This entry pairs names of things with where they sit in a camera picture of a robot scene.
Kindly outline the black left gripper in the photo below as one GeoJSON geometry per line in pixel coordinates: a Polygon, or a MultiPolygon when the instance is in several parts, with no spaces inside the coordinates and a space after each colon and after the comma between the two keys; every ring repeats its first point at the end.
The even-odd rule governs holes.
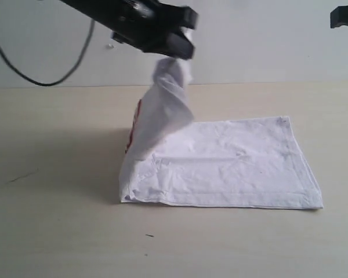
{"type": "Polygon", "coordinates": [[[74,0],[64,3],[112,30],[119,43],[145,53],[191,60],[195,47],[184,33],[172,27],[196,29],[198,13],[189,6],[160,1],[74,0]]]}

